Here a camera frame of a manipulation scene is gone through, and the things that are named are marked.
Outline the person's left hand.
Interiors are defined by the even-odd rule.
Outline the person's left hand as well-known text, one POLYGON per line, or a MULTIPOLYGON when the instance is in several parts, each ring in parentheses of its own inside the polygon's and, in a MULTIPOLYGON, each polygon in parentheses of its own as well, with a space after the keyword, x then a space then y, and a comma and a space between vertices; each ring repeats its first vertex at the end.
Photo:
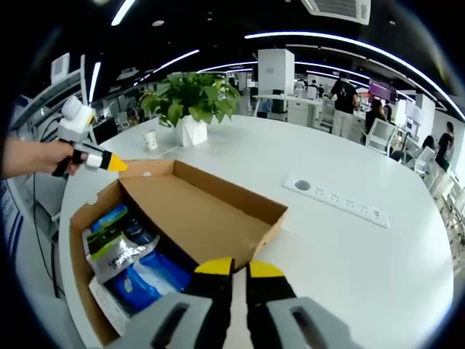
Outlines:
POLYGON ((41 171, 53 173, 59 163, 73 155, 73 146, 59 140, 41 144, 41 171))

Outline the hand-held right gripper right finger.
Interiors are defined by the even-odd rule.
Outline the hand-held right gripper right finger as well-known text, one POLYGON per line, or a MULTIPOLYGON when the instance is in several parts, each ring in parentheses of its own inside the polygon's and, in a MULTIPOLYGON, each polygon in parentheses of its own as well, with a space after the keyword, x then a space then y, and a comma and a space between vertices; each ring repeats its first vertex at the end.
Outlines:
POLYGON ((348 325, 309 297, 299 297, 274 265, 246 266, 247 326, 255 348, 359 348, 348 325))

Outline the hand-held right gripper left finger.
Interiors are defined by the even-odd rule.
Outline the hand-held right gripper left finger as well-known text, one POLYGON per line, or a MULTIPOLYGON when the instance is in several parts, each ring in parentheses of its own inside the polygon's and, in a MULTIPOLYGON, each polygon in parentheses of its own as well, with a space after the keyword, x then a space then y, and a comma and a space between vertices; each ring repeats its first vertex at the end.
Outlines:
POLYGON ((155 301, 108 348, 222 348, 233 297, 231 257, 200 264, 180 293, 155 301))

